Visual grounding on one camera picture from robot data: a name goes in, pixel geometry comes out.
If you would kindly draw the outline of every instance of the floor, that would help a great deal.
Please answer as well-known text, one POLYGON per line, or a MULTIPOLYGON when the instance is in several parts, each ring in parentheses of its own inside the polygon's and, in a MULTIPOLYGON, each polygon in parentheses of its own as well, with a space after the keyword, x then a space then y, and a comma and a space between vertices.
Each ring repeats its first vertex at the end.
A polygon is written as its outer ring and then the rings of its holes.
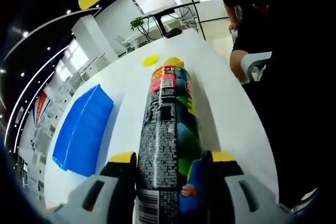
POLYGON ((213 45, 216 52, 228 62, 233 47, 232 37, 228 30, 230 20, 223 18, 202 23, 206 40, 213 45))

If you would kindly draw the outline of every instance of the green plant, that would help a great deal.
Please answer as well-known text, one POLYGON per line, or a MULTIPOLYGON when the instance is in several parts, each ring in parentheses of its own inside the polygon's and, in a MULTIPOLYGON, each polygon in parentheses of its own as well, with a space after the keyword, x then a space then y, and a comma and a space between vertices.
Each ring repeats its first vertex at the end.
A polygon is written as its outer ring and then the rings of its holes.
POLYGON ((134 31, 134 29, 139 29, 140 27, 143 27, 143 17, 137 17, 134 20, 131 21, 131 30, 134 31))

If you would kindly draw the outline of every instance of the potted plant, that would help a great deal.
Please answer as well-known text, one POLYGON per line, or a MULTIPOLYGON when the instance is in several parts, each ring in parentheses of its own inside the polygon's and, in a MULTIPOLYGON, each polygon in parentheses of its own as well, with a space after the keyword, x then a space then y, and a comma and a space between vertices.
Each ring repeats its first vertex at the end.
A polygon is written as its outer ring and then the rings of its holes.
POLYGON ((138 31, 146 37, 147 41, 150 42, 149 41, 150 38, 148 36, 147 31, 144 29, 143 24, 144 24, 144 18, 136 17, 134 20, 131 21, 131 26, 130 26, 131 30, 134 31, 134 29, 138 29, 138 31))

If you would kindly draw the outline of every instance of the blue object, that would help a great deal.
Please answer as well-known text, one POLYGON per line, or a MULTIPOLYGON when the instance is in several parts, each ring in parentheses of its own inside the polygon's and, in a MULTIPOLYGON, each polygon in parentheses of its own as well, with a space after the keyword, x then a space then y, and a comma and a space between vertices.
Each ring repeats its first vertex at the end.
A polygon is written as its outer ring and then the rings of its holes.
POLYGON ((112 108, 112 99, 100 85, 74 102, 52 155, 52 160, 61 169, 87 177, 95 173, 100 144, 112 108))

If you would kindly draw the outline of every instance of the can label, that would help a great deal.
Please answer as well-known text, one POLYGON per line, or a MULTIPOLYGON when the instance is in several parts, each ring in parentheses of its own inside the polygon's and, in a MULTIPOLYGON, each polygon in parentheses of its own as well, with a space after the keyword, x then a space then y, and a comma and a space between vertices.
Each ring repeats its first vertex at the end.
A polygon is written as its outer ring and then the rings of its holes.
POLYGON ((190 76, 164 66, 152 76, 138 157, 136 222, 179 223, 179 197, 202 155, 190 76))

